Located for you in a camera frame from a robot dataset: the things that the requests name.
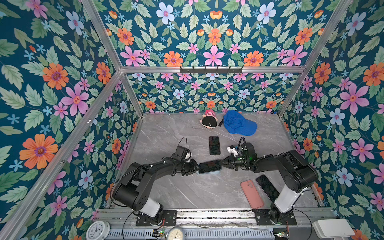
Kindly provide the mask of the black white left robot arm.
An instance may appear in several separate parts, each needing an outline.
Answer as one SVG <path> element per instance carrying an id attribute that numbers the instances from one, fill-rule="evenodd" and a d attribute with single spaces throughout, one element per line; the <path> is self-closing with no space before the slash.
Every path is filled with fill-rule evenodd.
<path id="1" fill-rule="evenodd" d="M 111 197 L 133 211 L 144 214 L 151 225 L 158 225 L 164 219 L 164 207 L 150 198 L 154 182 L 164 176 L 189 176 L 198 170 L 198 163 L 191 158 L 191 151 L 178 146 L 175 153 L 163 157 L 159 162 L 148 165 L 132 163 L 117 180 Z"/>

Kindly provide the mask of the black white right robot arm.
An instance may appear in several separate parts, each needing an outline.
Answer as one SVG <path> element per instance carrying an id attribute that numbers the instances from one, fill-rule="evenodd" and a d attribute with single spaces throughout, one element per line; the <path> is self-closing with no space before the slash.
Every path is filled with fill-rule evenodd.
<path id="1" fill-rule="evenodd" d="M 300 195 L 312 188 L 319 176 L 317 171 L 296 150 L 279 155 L 258 157 L 251 143 L 240 145 L 240 154 L 231 154 L 219 161 L 222 167 L 230 170 L 244 168 L 253 173 L 278 171 L 284 181 L 283 190 L 271 204 L 269 218 L 275 225 L 282 224 L 294 209 Z"/>

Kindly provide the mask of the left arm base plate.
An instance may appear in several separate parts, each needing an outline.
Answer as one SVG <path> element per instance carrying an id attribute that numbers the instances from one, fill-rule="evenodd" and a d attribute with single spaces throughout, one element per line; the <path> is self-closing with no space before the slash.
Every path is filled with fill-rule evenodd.
<path id="1" fill-rule="evenodd" d="M 176 210 L 160 210 L 154 217 L 150 217 L 144 213 L 137 216 L 137 227 L 174 227 L 177 221 Z"/>

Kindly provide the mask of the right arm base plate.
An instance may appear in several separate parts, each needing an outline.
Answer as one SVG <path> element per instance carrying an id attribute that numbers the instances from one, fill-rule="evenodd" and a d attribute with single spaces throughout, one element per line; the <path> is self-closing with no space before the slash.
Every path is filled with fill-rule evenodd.
<path id="1" fill-rule="evenodd" d="M 252 209 L 252 212 L 255 214 L 255 219 L 258 226 L 296 226 L 297 221 L 293 211 L 287 213 L 280 213 L 278 210 L 262 210 L 262 209 Z"/>

